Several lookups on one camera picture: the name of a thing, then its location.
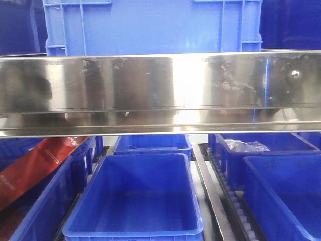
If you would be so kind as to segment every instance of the stainless steel bar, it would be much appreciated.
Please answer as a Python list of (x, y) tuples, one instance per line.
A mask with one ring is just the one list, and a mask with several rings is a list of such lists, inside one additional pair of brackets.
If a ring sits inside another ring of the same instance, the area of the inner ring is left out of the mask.
[(0, 137), (321, 130), (321, 51), (0, 58)]
[(197, 168), (200, 177), (203, 180), (204, 191), (208, 197), (209, 206), (216, 220), (217, 230), (219, 231), (221, 240), (223, 241), (236, 241), (231, 224), (228, 221), (226, 212), (217, 193), (216, 186), (213, 183), (211, 175), (207, 169), (203, 155), (200, 151), (198, 144), (192, 144), (193, 152), (196, 158)]

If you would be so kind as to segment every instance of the metal rail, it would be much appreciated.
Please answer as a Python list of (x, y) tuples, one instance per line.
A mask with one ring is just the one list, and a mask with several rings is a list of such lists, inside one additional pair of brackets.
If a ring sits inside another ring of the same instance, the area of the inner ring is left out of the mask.
[(216, 190), (216, 186), (211, 178), (209, 170), (204, 161), (203, 155), (198, 144), (193, 144), (193, 151), (196, 158), (197, 168), (203, 181), (203, 188), (207, 196), (210, 210), (215, 219), (216, 229), (222, 241), (236, 241), (231, 224), (228, 221), (226, 212)]
[(0, 137), (321, 130), (321, 51), (0, 58)]

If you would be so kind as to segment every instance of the empty blue crate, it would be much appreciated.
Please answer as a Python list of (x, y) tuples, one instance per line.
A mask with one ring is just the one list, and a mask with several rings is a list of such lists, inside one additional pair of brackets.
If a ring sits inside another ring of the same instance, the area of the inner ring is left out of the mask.
[(321, 155), (246, 157), (244, 199), (269, 241), (321, 241)]
[(192, 145), (188, 135), (125, 135), (118, 137), (114, 154), (183, 153), (191, 160)]
[[(227, 182), (232, 190), (243, 190), (245, 184), (246, 156), (257, 155), (294, 155), (318, 154), (321, 150), (295, 133), (236, 133), (216, 134), (221, 148), (222, 171), (226, 172)], [(258, 141), (270, 151), (238, 151), (230, 150), (224, 139), (241, 140), (243, 142)]]
[(63, 234), (66, 241), (201, 241), (202, 230), (186, 155), (111, 155), (99, 164)]
[(262, 0), (43, 0), (49, 56), (260, 51)]

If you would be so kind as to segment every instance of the crate bottom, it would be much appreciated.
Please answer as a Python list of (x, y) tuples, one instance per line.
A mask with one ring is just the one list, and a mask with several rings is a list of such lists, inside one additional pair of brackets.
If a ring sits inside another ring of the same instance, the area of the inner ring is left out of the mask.
[(321, 238), (321, 194), (278, 196), (313, 237)]

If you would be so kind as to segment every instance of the blue crate wall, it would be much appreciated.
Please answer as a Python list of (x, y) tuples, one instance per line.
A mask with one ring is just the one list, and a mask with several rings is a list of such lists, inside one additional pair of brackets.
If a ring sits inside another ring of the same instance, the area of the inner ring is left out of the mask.
[(262, 0), (44, 0), (47, 53), (260, 51)]
[(45, 52), (46, 39), (41, 0), (0, 0), (0, 55)]

